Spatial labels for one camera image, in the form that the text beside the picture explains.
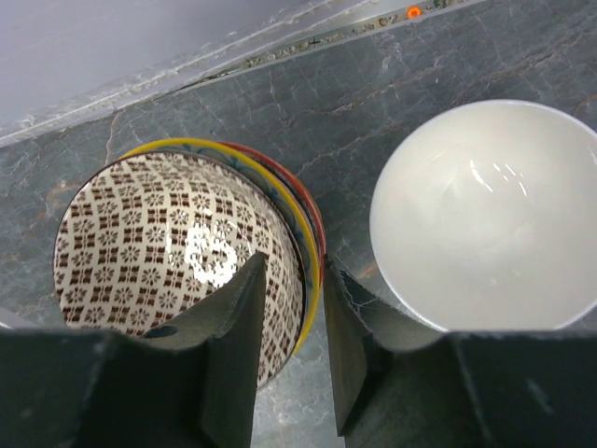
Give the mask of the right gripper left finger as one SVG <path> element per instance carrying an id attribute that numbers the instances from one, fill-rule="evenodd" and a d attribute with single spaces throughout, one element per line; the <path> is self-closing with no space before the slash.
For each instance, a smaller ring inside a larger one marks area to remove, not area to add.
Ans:
<path id="1" fill-rule="evenodd" d="M 98 329 L 1 333 L 5 447 L 246 447 L 266 266 L 140 338 Z"/>

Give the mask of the maroon tile pattern bowl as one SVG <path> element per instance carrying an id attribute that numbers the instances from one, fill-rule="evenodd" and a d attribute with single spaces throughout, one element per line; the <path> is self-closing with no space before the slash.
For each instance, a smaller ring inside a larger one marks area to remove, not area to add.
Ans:
<path id="1" fill-rule="evenodd" d="M 223 287 L 256 253 L 266 266 L 265 385 L 301 332 L 302 262 L 271 201 L 220 162 L 158 150 L 98 172 L 62 217 L 54 286 L 68 327 L 140 336 Z"/>

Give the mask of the yellow sun pattern bowl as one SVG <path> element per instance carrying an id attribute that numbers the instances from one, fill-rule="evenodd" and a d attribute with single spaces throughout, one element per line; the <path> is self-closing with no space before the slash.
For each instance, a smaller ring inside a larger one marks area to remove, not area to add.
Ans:
<path id="1" fill-rule="evenodd" d="M 306 188 L 280 163 L 240 144 L 175 137 L 143 144 L 126 152 L 128 158 L 158 149 L 179 149 L 221 161 L 253 182 L 282 214 L 297 244 L 304 271 L 306 305 L 297 346 L 306 341 L 312 327 L 323 284 L 326 237 L 323 221 Z"/>

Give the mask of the plain white ribbed bowl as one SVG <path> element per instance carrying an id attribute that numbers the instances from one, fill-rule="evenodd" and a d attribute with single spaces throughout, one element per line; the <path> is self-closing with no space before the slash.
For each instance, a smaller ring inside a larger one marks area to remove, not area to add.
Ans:
<path id="1" fill-rule="evenodd" d="M 596 305 L 596 133 L 536 103 L 455 107 L 391 155 L 369 233 L 384 281 L 432 328 L 566 327 Z"/>

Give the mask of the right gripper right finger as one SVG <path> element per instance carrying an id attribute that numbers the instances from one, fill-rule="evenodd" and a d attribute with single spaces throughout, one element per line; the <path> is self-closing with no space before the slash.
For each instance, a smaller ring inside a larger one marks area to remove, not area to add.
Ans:
<path id="1" fill-rule="evenodd" d="M 441 333 L 332 260 L 324 302 L 336 428 L 349 447 L 592 447 L 592 331 Z"/>

